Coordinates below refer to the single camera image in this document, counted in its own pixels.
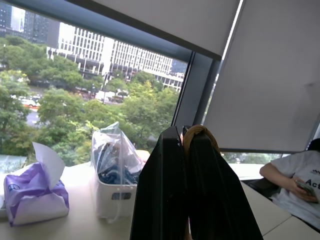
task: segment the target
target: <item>glass window pane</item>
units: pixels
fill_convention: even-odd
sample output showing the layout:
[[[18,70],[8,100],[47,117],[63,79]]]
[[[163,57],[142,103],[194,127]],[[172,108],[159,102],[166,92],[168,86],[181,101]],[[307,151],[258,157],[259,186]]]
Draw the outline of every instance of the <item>glass window pane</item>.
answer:
[[[172,122],[187,63],[20,12],[8,11],[12,21],[0,26],[0,173],[34,162],[32,142],[66,166],[88,162],[92,132],[114,122],[151,153]]]
[[[230,165],[240,180],[260,179],[259,170],[271,160],[282,157],[280,153],[222,152],[222,157]]]

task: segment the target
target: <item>phone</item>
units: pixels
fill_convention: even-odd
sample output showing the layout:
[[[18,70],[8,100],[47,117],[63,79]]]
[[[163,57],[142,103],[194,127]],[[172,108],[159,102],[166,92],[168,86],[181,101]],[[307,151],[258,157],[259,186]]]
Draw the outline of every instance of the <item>phone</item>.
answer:
[[[296,180],[295,182],[299,188],[305,190],[310,196],[316,197],[315,190],[311,186],[307,185],[304,182],[298,181],[298,180]]]

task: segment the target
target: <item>desk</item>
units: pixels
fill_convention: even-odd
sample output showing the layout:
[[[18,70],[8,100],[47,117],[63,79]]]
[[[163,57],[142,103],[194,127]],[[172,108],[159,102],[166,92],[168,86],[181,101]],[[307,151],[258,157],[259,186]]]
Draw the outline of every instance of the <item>desk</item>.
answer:
[[[69,192],[70,212],[47,222],[10,227],[0,221],[0,240],[129,240],[131,219],[108,224],[96,217],[87,165],[66,168],[61,180]],[[319,240],[319,234],[242,183],[265,240]]]

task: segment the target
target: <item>brown strap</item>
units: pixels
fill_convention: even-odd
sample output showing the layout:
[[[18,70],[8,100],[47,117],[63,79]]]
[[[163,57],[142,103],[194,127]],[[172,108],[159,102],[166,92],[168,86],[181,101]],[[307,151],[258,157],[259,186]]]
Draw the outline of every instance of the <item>brown strap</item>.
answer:
[[[215,148],[215,150],[217,150],[220,153],[220,149],[218,146],[218,143],[215,139],[215,137],[212,135],[212,133],[205,127],[202,125],[194,125],[192,126],[184,135],[183,137],[183,148],[184,148],[184,153],[185,156],[188,158],[189,157],[189,148],[190,148],[190,144],[192,139],[194,138],[195,135],[204,132],[209,139],[211,140],[212,146]]]

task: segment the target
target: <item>white t-shirt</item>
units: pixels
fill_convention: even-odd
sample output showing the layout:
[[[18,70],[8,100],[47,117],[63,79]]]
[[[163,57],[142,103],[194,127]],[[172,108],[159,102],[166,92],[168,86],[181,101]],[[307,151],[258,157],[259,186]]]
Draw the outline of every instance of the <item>white t-shirt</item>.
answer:
[[[313,187],[318,199],[320,196],[320,152],[304,151],[271,161],[284,176],[299,177]],[[320,204],[306,202],[292,192],[282,188],[274,194],[273,202],[292,215],[320,229]]]

